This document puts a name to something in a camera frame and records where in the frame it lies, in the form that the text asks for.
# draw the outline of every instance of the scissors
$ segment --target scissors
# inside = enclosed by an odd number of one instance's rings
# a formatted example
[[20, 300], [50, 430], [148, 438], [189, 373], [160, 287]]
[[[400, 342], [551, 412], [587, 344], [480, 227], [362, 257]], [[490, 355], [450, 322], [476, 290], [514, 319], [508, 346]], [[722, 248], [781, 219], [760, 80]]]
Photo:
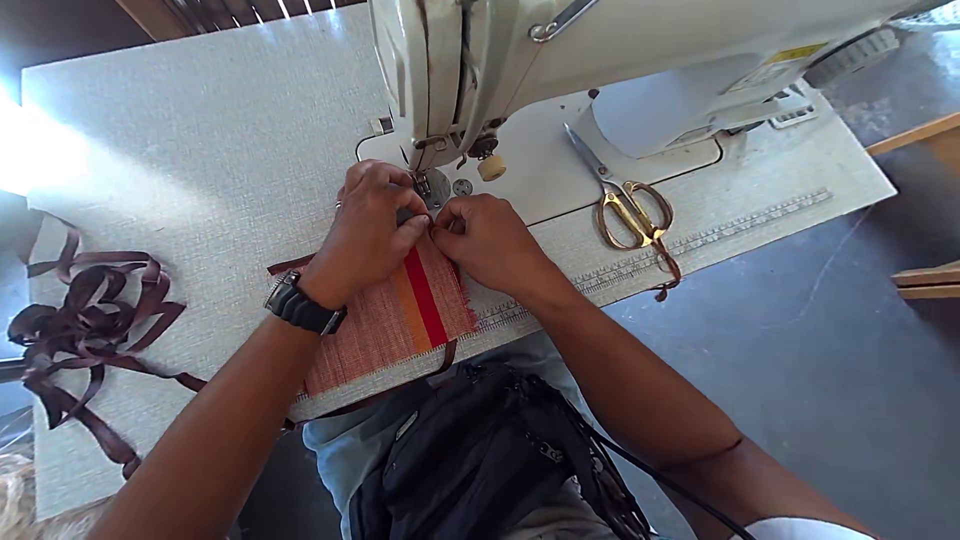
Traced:
[[[596, 154], [590, 150], [584, 140], [566, 123], [564, 123], [564, 128], [573, 143], [573, 148], [577, 151], [577, 155], [580, 156], [580, 159], [587, 165], [596, 181], [603, 188], [603, 198], [600, 200], [600, 209], [597, 211], [597, 223], [607, 243], [619, 250], [635, 250], [658, 242], [663, 233], [666, 233], [673, 223], [673, 208], [670, 207], [670, 203], [647, 184], [639, 182], [624, 182], [622, 186], [618, 184], [619, 180], [613, 176], [610, 168], [596, 157]], [[660, 207], [660, 214], [663, 216], [663, 223], [660, 226], [654, 225], [650, 215], [634, 197], [634, 193], [637, 191], [647, 193], [657, 202], [657, 206]], [[634, 236], [634, 245], [626, 245], [613, 236], [604, 217], [604, 210], [607, 207], [613, 208], [617, 217]]]

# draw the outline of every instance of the striped fabric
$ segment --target striped fabric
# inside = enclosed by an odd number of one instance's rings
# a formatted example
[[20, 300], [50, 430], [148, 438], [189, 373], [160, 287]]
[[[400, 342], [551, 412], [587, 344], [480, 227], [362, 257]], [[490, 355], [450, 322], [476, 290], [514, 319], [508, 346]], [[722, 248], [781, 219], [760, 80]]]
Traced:
[[476, 324], [454, 266], [427, 235], [388, 280], [358, 294], [347, 309], [337, 333], [321, 341], [304, 382], [307, 396], [427, 353]]

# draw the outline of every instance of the black watch strap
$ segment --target black watch strap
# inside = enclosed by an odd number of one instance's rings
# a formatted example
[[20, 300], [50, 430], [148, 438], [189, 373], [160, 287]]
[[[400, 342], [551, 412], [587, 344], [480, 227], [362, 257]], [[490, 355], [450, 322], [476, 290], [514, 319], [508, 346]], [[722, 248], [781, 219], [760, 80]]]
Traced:
[[278, 282], [266, 308], [291, 325], [321, 335], [334, 333], [347, 317], [347, 307], [331, 310], [310, 300], [297, 287], [299, 274], [289, 273]]

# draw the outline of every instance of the ruler tape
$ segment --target ruler tape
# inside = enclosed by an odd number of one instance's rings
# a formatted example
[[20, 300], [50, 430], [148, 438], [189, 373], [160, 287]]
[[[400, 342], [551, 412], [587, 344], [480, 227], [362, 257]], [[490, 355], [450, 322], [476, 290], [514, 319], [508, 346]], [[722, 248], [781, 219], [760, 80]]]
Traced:
[[[832, 197], [833, 194], [828, 189], [821, 188], [806, 195], [794, 197], [786, 202], [773, 205], [759, 212], [735, 218], [712, 229], [694, 233], [673, 242], [667, 242], [667, 249], [669, 249], [670, 253], [675, 257], [702, 248], [713, 242], [723, 240], [724, 238], [743, 233], [754, 227], [759, 227], [785, 215], [812, 207]], [[601, 266], [596, 270], [576, 276], [570, 281], [581, 293], [589, 295], [620, 282], [635, 278], [655, 266], [657, 266], [656, 252], [652, 249], [643, 250], [633, 257], [623, 258], [617, 262]], [[531, 316], [529, 311], [514, 300], [496, 307], [478, 311], [476, 315], [477, 330], [464, 336], [464, 338], [473, 337], [485, 331], [510, 326], [513, 323]]]

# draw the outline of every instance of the left hand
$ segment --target left hand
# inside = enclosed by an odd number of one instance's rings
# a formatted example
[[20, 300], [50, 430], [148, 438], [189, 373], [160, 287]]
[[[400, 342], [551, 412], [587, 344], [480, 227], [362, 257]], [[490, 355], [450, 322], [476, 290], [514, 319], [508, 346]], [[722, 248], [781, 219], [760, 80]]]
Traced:
[[[300, 289], [314, 302], [337, 309], [361, 290], [387, 279], [430, 225], [426, 204], [403, 169], [363, 160], [347, 171], [342, 201], [324, 245], [307, 265]], [[414, 213], [396, 225], [396, 211]]]

